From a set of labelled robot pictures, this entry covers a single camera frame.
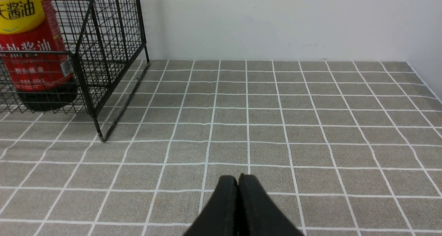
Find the white grid line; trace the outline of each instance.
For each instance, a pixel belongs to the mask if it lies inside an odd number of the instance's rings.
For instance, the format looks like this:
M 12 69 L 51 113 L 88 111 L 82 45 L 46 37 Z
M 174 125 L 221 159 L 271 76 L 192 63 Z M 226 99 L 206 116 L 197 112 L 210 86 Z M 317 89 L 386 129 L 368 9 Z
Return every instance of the white grid line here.
M 248 66 L 247 66 L 247 61 L 245 62 L 245 66 L 246 66 L 246 123 L 247 123 L 247 173 L 250 174 L 251 173 L 251 156 L 250 156 L 250 121 L 249 121 L 249 104 L 248 104 L 248 98 L 249 98 L 249 94 L 248 94 Z
M 296 176 L 295 176 L 295 170 L 293 168 L 292 149 L 290 148 L 289 137 L 287 136 L 286 121 L 284 119 L 284 113 L 282 111 L 281 97 L 279 96 L 278 81 L 276 80 L 275 64 L 274 64 L 273 61 L 272 61 L 272 69 L 273 69 L 273 78 L 275 79 L 276 94 L 278 96 L 278 103 L 279 103 L 279 110 L 280 110 L 280 114 L 281 114 L 282 127 L 284 129 L 284 138 L 286 139 L 287 153 L 288 153 L 289 162 L 290 162 L 290 170 L 292 172 L 293 185 L 294 185 L 294 188 L 295 188 L 295 192 L 299 193 L 299 188 L 298 188 L 298 184 L 297 184 Z M 297 205 L 298 205 L 299 217 L 300 217 L 300 220 L 301 220 L 301 226 L 305 227 L 304 213 L 302 212 L 302 205 L 301 205 L 301 200 L 300 200 L 299 195 L 296 196 L 296 202 L 297 202 Z M 304 232 L 304 235 L 307 235 L 307 231 L 305 229 L 303 230 L 303 232 Z
M 218 63 L 217 80 L 220 79 L 220 71 L 219 71 L 220 68 L 221 68 L 221 61 L 219 61 L 219 63 Z M 216 95 L 217 92 L 218 92 L 218 82 L 217 82 L 217 85 L 215 88 L 215 99 L 213 99 L 213 109 L 212 109 L 212 118 L 210 120 L 209 140 L 207 142 L 207 148 L 205 149 L 204 175 L 202 176 L 202 184 L 201 184 L 202 190 L 205 189 L 205 182 L 207 179 L 207 167 L 208 167 L 208 162 L 209 162 L 210 142 L 212 141 L 212 134 L 213 134 L 213 121 L 215 120 L 215 107 L 216 107 L 216 103 L 217 103 L 217 95 Z M 201 192 L 201 195 L 199 198 L 198 214 L 200 214 L 202 211 L 203 200 L 204 200 L 204 192 Z
M 302 71 L 302 66 L 301 66 L 300 63 L 299 63 L 299 67 L 300 67 L 300 70 L 301 70 L 302 76 L 303 76 L 303 78 L 304 78 L 304 80 L 305 80 L 305 76 L 304 76 L 304 73 L 303 73 L 303 71 Z M 337 174 L 337 176 L 338 176 L 338 180 L 339 180 L 339 184 L 341 184 L 342 191 L 343 191 L 344 194 L 346 195 L 346 196 L 345 196 L 345 200 L 347 201 L 347 205 L 348 205 L 348 208 L 349 208 L 350 214 L 351 214 L 351 216 L 352 216 L 353 223 L 355 224 L 356 231 L 357 231 L 358 235 L 361 236 L 361 232 L 360 232 L 360 230 L 359 230 L 358 222 L 357 222 L 356 217 L 355 217 L 355 212 L 353 211 L 353 209 L 352 209 L 352 205 L 351 205 L 351 203 L 350 203 L 350 199 L 349 199 L 348 196 L 347 196 L 347 191 L 345 190 L 344 182 L 342 181 L 341 174 L 339 173 L 339 169 L 337 168 L 335 158 L 333 157 L 333 150 L 332 150 L 332 147 L 330 146 L 330 143 L 328 142 L 327 136 L 325 135 L 325 131 L 324 131 L 324 128 L 322 127 L 321 119 L 319 118 L 318 111 L 316 110 L 316 106 L 315 106 L 315 103 L 314 103 L 314 101 L 313 101 L 313 97 L 310 95 L 310 89 L 308 88 L 308 84 L 307 84 L 307 83 L 305 83 L 305 87 L 307 88 L 307 91 L 308 91 L 308 93 L 309 93 L 310 101 L 311 101 L 311 105 L 312 105 L 313 108 L 315 109 L 315 115 L 316 115 L 316 119 L 318 120 L 318 124 L 321 126 L 320 128 L 321 128 L 321 132 L 322 132 L 322 137 L 324 138 L 325 143 L 327 143 L 328 151 L 330 152 L 331 161 L 333 162 L 333 167 L 335 167 L 336 174 Z
M 145 225 L 144 225 L 144 228 L 143 228 L 142 235 L 144 235 L 146 233 L 147 225 L 149 224 L 150 217 L 152 216 L 153 205 L 155 203 L 155 198 L 156 198 L 156 196 L 158 194 L 157 190 L 160 188 L 161 178 L 163 177 L 164 169 L 166 168 L 167 159 L 169 158 L 170 146 L 172 145 L 172 139 L 175 136 L 176 128 L 178 126 L 178 121 L 180 120 L 180 116 L 181 116 L 181 111 L 183 110 L 184 101 L 186 100 L 186 92 L 189 89 L 189 84 L 190 84 L 190 80 L 192 78 L 194 65 L 195 65 L 195 61 L 193 61 L 193 63 L 192 63 L 192 70 L 191 70 L 191 72 L 189 74 L 189 82 L 186 85 L 186 91 L 184 93 L 183 100 L 181 101 L 181 107 L 180 107 L 180 110 L 178 111 L 178 115 L 177 115 L 177 118 L 176 118 L 176 121 L 175 121 L 175 126 L 173 128 L 172 135 L 171 135 L 169 143 L 167 145 L 166 156 L 164 157 L 164 165 L 161 167 L 161 172 L 160 172 L 160 176 L 158 178 L 158 182 L 156 183 L 155 192 L 153 193 L 152 200 L 150 201 L 150 207 L 149 207 L 149 211 L 148 211 L 147 216 L 146 216 L 146 222 L 145 222 Z

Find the tile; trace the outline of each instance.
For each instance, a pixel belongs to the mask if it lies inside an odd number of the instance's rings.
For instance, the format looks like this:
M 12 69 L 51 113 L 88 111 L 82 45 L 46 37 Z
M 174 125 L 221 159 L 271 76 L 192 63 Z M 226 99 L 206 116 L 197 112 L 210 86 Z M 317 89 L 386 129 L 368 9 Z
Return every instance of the tile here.
M 43 220 L 59 193 L 58 190 L 19 189 L 0 217 Z
M 201 189 L 204 165 L 167 165 L 159 189 Z
M 409 98 L 406 96 L 380 96 L 379 102 L 385 109 L 407 109 L 415 110 L 415 106 L 410 102 Z
M 209 163 L 247 163 L 247 143 L 218 143 L 211 142 Z
M 306 72 L 305 82 L 335 82 L 329 72 Z
M 210 70 L 210 71 L 193 71 L 192 73 L 192 82 L 216 82 L 218 80 L 218 71 Z
M 198 215 L 200 195 L 200 192 L 159 192 L 152 208 L 150 222 L 192 223 Z
M 155 189 L 161 166 L 123 165 L 113 189 Z
M 275 76 L 278 82 L 305 82 L 300 72 L 276 72 Z
M 319 119 L 323 125 L 355 126 L 352 114 L 346 110 L 318 110 Z
M 302 71 L 328 71 L 325 62 L 301 62 Z
M 398 199 L 413 229 L 440 230 L 442 200 L 440 199 Z
M 335 72 L 333 73 L 336 82 L 364 82 L 359 73 Z
M 285 143 L 283 126 L 249 126 L 250 141 Z
M 178 123 L 210 123 L 212 108 L 183 108 Z
M 0 222 L 0 228 L 5 235 L 33 236 L 40 223 Z
M 382 109 L 374 96 L 345 96 L 350 109 Z
M 442 126 L 442 111 L 440 112 L 422 112 L 433 126 Z
M 313 110 L 282 110 L 286 125 L 318 125 L 318 118 Z
M 248 96 L 249 108 L 279 108 L 278 96 Z
M 405 144 L 395 128 L 365 127 L 362 131 L 371 144 Z
M 181 107 L 183 103 L 184 95 L 163 95 L 156 94 L 153 97 L 151 107 Z
M 416 107 L 420 110 L 442 111 L 442 104 L 437 99 L 427 97 L 410 97 Z
M 99 222 L 145 223 L 153 193 L 110 192 Z
M 252 166 L 251 174 L 258 178 L 266 192 L 295 192 L 290 168 Z
M 289 166 L 287 145 L 252 142 L 250 143 L 250 163 Z
M 428 171 L 428 175 L 430 175 L 431 179 L 433 179 L 434 183 L 438 187 L 439 190 L 442 189 L 442 171 Z
M 384 83 L 393 83 L 393 79 L 391 79 L 390 75 L 387 72 L 362 72 L 361 76 L 364 77 L 365 81 L 370 82 L 384 82 Z
M 179 124 L 176 127 L 174 140 L 209 140 L 210 125 Z
M 246 141 L 246 126 L 213 125 L 213 141 Z
M 248 71 L 273 71 L 271 61 L 247 61 Z
M 385 170 L 395 195 L 438 196 L 429 178 L 421 170 Z
M 148 226 L 145 236 L 183 235 L 188 229 L 186 226 Z
M 442 148 L 432 146 L 413 146 L 413 148 L 424 167 L 439 169 L 442 166 L 440 157 Z
M 250 124 L 282 125 L 281 111 L 267 109 L 249 110 Z
M 300 200 L 307 227 L 342 228 L 355 226 L 344 197 L 302 196 Z
M 12 161 L 38 161 L 43 155 L 44 151 L 51 145 L 51 142 L 22 142 L 18 141 L 15 145 L 10 147 L 2 160 Z
M 279 96 L 282 108 L 313 109 L 309 96 Z
M 408 228 L 393 198 L 349 199 L 360 228 Z
M 167 60 L 150 60 L 149 70 L 164 70 Z
M 391 195 L 380 170 L 339 170 L 349 195 Z
M 217 107 L 241 107 L 246 108 L 246 96 L 217 95 Z
M 353 111 L 360 126 L 393 126 L 384 111 Z
M 293 166 L 332 167 L 327 145 L 290 145 Z
M 404 96 L 405 94 L 396 84 L 369 83 L 371 90 L 376 96 Z
M 193 69 L 218 69 L 219 64 L 219 61 L 195 61 Z
M 123 159 L 124 152 L 128 145 L 129 143 L 93 143 L 87 151 L 83 161 L 103 163 L 120 162 L 121 159 Z
M 356 236 L 355 231 L 329 231 L 329 230 L 307 230 L 309 236 Z
M 308 89 L 313 95 L 339 95 L 339 90 L 334 83 L 309 83 Z
M 75 166 L 75 164 L 38 164 L 23 186 L 63 187 Z
M 46 223 L 38 235 L 77 236 L 87 235 L 90 225 Z
M 216 88 L 216 82 L 190 82 L 188 93 L 214 94 L 216 92 Z
M 182 142 L 174 141 L 170 145 L 168 163 L 200 163 L 205 162 L 207 142 Z
M 18 187 L 35 164 L 0 163 L 0 186 Z
M 336 170 L 317 168 L 295 169 L 295 177 L 300 193 L 343 194 Z
M 376 72 L 384 72 L 384 68 L 379 62 L 355 62 L 358 70 L 363 71 L 376 71 Z
M 121 235 L 141 235 L 142 226 L 117 226 L 117 225 L 96 225 L 92 236 L 121 236 Z
M 82 128 L 81 124 L 70 124 L 69 129 L 72 127 Z M 23 135 L 22 139 L 32 139 L 32 140 L 55 140 L 57 136 L 61 133 L 66 123 L 35 123 L 29 130 Z
M 108 189 L 118 165 L 80 164 L 68 188 Z
M 181 94 L 186 92 L 187 86 L 188 84 L 186 82 L 160 82 L 156 92 L 163 94 Z
M 341 96 L 312 96 L 316 109 L 347 109 Z
M 169 140 L 174 127 L 171 124 L 142 124 L 135 140 Z
M 414 83 L 417 85 L 423 85 L 424 83 L 422 80 L 417 76 L 417 74 L 410 72 L 410 73 L 390 73 L 391 77 L 396 82 L 403 82 L 403 83 Z
M 307 95 L 305 83 L 278 83 L 280 95 Z
M 7 122 L 0 121 L 0 126 L 3 129 L 0 132 L 2 139 L 18 139 L 25 130 L 31 125 L 30 122 Z
M 246 83 L 245 82 L 219 82 L 218 83 L 219 94 L 245 94 Z
M 245 61 L 221 61 L 221 69 L 246 70 Z
M 215 189 L 218 184 L 218 180 L 222 175 L 231 175 L 238 180 L 241 174 L 247 174 L 247 166 L 209 164 L 207 166 L 205 189 Z
M 299 208 L 294 195 L 269 195 L 278 209 L 292 222 L 294 226 L 301 226 Z
M 231 70 L 222 70 L 220 71 L 220 81 L 229 81 L 229 82 L 245 82 L 246 81 L 246 73 L 245 71 L 231 71 Z
M 406 62 L 382 62 L 388 72 L 413 72 Z
M 356 71 L 352 62 L 327 62 L 330 71 Z
M 273 72 L 247 71 L 248 82 L 275 82 Z
M 325 127 L 324 132 L 330 143 L 366 143 L 356 127 Z
M 388 111 L 396 126 L 430 126 L 418 111 Z
M 193 61 L 183 61 L 183 60 L 169 60 L 167 63 L 167 70 L 175 69 L 191 69 Z
M 274 61 L 275 71 L 300 71 L 299 62 Z
M 247 123 L 247 110 L 245 109 L 215 109 L 214 123 Z
M 180 109 L 149 107 L 143 122 L 175 123 Z
M 409 146 L 374 145 L 374 155 L 384 168 L 420 168 Z
M 331 150 L 338 167 L 377 167 L 367 145 L 332 145 Z
M 343 95 L 373 95 L 365 83 L 338 83 Z
M 290 143 L 325 143 L 319 126 L 286 126 Z
M 442 145 L 442 138 L 432 128 L 401 128 L 405 138 L 416 145 Z
M 69 124 L 65 131 L 61 134 L 59 140 L 93 140 L 97 134 L 97 129 L 93 123 L 76 123 Z
M 276 95 L 276 86 L 274 83 L 248 83 L 247 91 L 249 94 L 271 94 Z
M 92 222 L 106 192 L 66 190 L 52 210 L 49 220 Z

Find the white wall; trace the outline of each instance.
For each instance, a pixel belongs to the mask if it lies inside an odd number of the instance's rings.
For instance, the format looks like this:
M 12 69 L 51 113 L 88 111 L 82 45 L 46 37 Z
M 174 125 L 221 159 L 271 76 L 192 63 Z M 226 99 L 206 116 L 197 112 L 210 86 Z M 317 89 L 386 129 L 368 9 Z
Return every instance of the white wall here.
M 426 58 L 440 56 L 442 0 L 142 0 L 142 7 L 152 59 L 412 59 L 418 71 L 440 74 L 440 62 Z

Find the black wire basket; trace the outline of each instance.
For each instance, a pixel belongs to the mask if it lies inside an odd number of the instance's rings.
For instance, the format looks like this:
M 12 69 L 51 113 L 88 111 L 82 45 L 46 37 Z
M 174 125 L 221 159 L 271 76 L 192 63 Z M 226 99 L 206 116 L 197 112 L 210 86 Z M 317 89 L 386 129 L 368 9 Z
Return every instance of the black wire basket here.
M 103 135 L 97 118 L 104 104 L 143 50 L 149 63 L 140 0 L 51 1 L 66 50 L 52 51 L 43 41 L 26 43 L 38 52 L 26 45 L 1 45 L 0 113 L 86 112 L 92 117 L 100 140 L 105 142 L 148 68 L 147 64 L 112 126 Z M 42 65 L 45 69 L 58 65 L 63 74 L 56 77 L 60 71 L 43 72 Z M 24 80 L 18 78 L 24 75 L 29 76 Z M 38 87 L 43 75 L 62 80 L 63 85 L 53 82 L 54 88 L 46 87 L 38 92 L 17 88 L 18 82 Z

